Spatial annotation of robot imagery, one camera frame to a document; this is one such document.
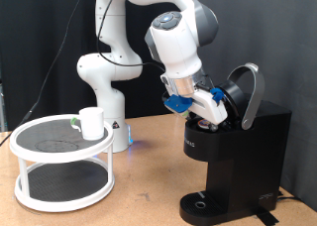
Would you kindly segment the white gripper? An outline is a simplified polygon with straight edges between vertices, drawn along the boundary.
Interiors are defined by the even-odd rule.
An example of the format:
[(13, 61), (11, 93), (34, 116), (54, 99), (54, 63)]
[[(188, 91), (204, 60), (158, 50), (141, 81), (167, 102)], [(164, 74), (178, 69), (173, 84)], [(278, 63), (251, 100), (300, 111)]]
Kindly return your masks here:
[(197, 90), (193, 93), (189, 110), (211, 122), (209, 130), (213, 133), (218, 131), (217, 125), (228, 117), (224, 103), (222, 101), (217, 103), (213, 95), (205, 90)]

